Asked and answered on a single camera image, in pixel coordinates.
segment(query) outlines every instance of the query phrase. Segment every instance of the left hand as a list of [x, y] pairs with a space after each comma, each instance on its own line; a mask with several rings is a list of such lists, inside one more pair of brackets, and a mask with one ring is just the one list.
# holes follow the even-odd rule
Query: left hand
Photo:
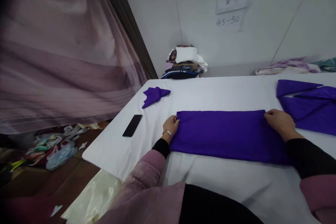
[[[163, 124], [163, 130], [168, 130], [171, 132], [172, 135], [175, 135], [177, 128], [179, 126], [179, 122], [180, 120], [176, 120], [177, 116], [176, 115], [172, 115], [170, 116]], [[167, 143], [170, 143], [171, 139], [170, 139], [170, 135], [168, 134], [168, 132], [165, 132], [162, 136], [162, 138], [164, 140], [167, 141]]]

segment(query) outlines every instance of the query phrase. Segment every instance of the number 45-50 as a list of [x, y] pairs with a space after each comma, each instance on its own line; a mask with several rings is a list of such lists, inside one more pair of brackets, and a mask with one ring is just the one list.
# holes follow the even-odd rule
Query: number 45-50
[[[231, 19], [228, 19], [227, 22], [231, 22], [231, 24], [233, 24], [234, 22], [238, 22], [239, 21], [239, 16], [232, 16]], [[225, 24], [225, 19], [218, 19], [217, 20], [217, 25], [218, 26], [223, 26]]]

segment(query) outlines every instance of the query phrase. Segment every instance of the person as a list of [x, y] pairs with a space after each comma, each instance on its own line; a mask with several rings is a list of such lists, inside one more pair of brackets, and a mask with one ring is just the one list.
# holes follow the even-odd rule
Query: person
[[[272, 109], [265, 118], [285, 142], [314, 217], [336, 223], [336, 160], [300, 135], [285, 112]], [[182, 182], [157, 186], [179, 121], [175, 115], [166, 120], [162, 137], [136, 164], [98, 223], [262, 223], [242, 204], [204, 188]]]

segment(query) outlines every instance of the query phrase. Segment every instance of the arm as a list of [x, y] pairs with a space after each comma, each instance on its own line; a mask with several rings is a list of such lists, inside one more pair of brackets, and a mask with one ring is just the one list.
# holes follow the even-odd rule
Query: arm
[[[175, 115], [172, 115], [164, 123], [163, 130], [169, 130], [172, 134], [175, 134], [179, 121], [180, 120], [176, 120]], [[153, 149], [148, 151], [135, 165], [110, 208], [126, 202], [142, 190], [154, 187], [158, 184], [166, 158], [169, 154], [170, 141], [170, 134], [164, 132], [162, 137], [155, 143]]]
[[293, 119], [285, 112], [270, 110], [265, 118], [286, 143], [314, 217], [322, 224], [336, 223], [336, 160], [296, 132]]

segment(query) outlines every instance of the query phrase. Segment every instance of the stack of clothes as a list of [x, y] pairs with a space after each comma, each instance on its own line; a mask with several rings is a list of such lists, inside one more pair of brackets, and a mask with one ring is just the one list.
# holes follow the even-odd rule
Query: stack of clothes
[[166, 61], [166, 71], [161, 79], [195, 78], [207, 71], [208, 64], [193, 45], [177, 45]]

